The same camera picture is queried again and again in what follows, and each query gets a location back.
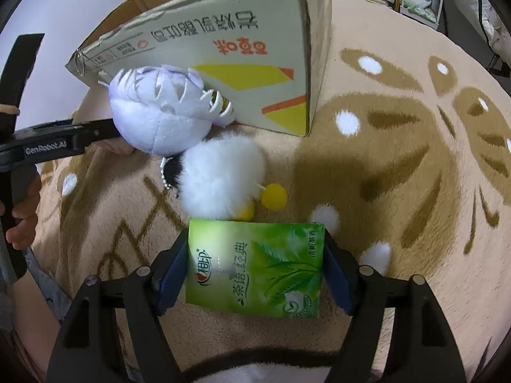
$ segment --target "yellow stripe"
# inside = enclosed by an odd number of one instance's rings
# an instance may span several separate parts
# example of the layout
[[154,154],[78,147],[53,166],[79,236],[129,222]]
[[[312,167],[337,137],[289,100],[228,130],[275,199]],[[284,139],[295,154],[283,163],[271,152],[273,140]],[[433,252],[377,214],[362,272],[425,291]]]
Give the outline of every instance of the yellow stripe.
[[265,117],[283,126],[291,134],[305,137],[307,134],[307,103],[267,112]]
[[281,84],[290,80],[290,69],[284,69],[286,74],[272,65],[198,65],[193,68],[237,91]]

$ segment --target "black strap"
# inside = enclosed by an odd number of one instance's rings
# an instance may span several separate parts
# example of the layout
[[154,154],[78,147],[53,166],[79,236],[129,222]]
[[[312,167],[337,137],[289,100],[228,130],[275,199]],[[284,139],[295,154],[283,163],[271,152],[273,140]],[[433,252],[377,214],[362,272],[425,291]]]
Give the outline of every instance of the black strap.
[[484,33],[484,37],[486,38],[486,44],[488,45],[490,50],[493,52],[493,49],[490,46],[490,40],[488,38],[488,35],[486,34],[486,29],[484,28],[484,25],[482,23],[482,0],[477,0],[477,5],[478,5],[478,10],[479,10],[479,25],[481,26],[481,30]]

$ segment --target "yellow pom-pom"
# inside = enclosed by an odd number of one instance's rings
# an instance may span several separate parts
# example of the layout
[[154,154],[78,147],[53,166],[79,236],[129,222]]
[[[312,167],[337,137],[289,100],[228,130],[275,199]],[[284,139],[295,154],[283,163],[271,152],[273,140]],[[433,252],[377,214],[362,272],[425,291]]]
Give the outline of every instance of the yellow pom-pom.
[[261,204],[270,210],[281,210],[287,204],[287,193],[280,184],[268,184],[261,193]]
[[256,214],[256,206],[254,202],[250,202],[248,205],[246,205],[234,218],[234,220],[238,222],[249,222],[254,218],[254,215]]

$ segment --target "white pom-pom on rug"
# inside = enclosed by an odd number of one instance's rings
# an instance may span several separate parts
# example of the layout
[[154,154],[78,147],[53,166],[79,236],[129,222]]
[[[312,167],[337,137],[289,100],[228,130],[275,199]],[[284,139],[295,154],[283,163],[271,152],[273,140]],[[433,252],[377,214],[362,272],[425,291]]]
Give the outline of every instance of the white pom-pom on rug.
[[324,225],[329,234],[333,235],[339,227],[339,213],[331,204],[318,204],[312,211],[309,222]]
[[203,141],[187,149],[181,163],[179,199],[190,217],[228,220],[261,194],[265,160],[246,136]]
[[374,268],[380,275],[386,275],[390,267],[390,257],[392,248],[387,242],[376,242],[369,249],[362,252],[358,263],[360,265],[369,265]]

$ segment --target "screw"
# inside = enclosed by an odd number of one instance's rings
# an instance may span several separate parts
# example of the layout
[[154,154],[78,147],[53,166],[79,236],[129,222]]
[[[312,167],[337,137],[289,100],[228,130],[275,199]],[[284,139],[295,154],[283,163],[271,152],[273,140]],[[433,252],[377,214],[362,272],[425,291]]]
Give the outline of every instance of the screw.
[[412,281],[416,283],[417,285],[424,285],[426,283],[426,280],[422,275],[413,275]]
[[151,273],[150,267],[139,267],[136,270],[136,274],[139,276],[148,276]]
[[375,273],[375,270],[368,265],[363,265],[358,269],[358,272],[364,276],[371,276],[373,273]]
[[89,275],[85,278],[85,284],[91,286],[98,282],[98,277],[96,275]]

